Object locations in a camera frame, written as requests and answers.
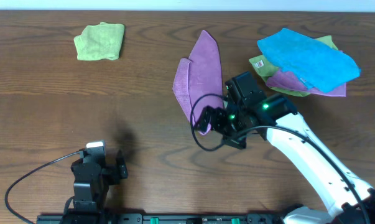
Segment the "purple microfiber cloth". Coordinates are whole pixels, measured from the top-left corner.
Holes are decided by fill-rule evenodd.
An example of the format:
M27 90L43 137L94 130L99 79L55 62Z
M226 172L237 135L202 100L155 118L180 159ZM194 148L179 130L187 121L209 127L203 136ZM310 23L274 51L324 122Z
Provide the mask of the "purple microfiber cloth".
M173 83L174 95L189 121L196 124L206 106L222 108L222 71L218 44L203 30L190 56L181 58Z

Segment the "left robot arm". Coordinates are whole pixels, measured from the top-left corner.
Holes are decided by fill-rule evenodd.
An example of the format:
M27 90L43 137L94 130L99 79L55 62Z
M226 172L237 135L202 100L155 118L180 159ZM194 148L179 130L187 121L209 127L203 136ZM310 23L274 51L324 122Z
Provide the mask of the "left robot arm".
M104 207L109 186L118 185L128 177L124 154L116 153L115 164L107 165L103 146L78 151L79 160L71 165L75 177L74 196L68 200L61 223L108 224L117 223L118 217Z

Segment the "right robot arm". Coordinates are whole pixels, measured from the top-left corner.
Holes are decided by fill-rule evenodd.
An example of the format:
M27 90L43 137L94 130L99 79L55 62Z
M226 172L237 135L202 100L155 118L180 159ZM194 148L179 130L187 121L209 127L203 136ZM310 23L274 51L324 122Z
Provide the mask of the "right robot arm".
M294 164L326 207L297 207L281 217L283 223L375 223L375 189L339 161L288 98L267 97L249 72L225 83L227 95L221 85L204 78L190 86L191 130L216 131L220 146L236 149L245 149L256 132Z

